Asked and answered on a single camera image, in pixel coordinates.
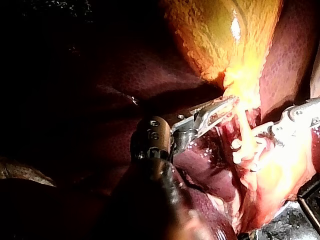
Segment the left arm instrument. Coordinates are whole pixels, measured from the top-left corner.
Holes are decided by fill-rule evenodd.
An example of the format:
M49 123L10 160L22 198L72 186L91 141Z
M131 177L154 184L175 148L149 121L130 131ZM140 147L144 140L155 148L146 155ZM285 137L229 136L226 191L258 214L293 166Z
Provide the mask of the left arm instrument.
M148 115L136 126L130 139L133 162L160 158L171 162L198 136L196 115L191 113Z

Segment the right arm instrument jaw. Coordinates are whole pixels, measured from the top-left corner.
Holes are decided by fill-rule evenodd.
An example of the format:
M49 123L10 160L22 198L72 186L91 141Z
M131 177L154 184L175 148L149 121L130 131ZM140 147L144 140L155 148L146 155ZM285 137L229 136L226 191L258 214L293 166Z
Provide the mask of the right arm instrument jaw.
M272 156L284 148L284 144L277 140L256 139L256 148L249 171L255 173L263 169L271 160Z
M273 121L269 121L266 123L263 123L261 125L258 125L254 127L251 130L251 133L254 137L257 137L258 135L267 135L271 132L271 127L274 125Z

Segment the left arm instrument jaw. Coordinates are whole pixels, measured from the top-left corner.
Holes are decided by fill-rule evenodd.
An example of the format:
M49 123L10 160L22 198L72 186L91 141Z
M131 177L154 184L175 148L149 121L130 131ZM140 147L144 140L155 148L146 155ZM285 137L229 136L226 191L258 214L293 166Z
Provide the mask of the left arm instrument jaw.
M181 110L174 123L220 123L226 115L227 99L216 98Z
M213 127L224 120L239 102L236 96L228 96L224 99L214 99L201 106L194 115L193 128L197 130L197 138L206 134Z

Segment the right arm instrument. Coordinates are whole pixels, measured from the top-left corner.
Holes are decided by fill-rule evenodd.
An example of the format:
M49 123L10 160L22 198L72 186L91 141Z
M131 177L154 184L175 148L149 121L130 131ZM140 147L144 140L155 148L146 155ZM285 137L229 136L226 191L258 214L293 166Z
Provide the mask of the right arm instrument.
M286 108L278 122L270 127L270 133L277 142L288 142L301 131L320 125L320 98L310 98L304 104Z

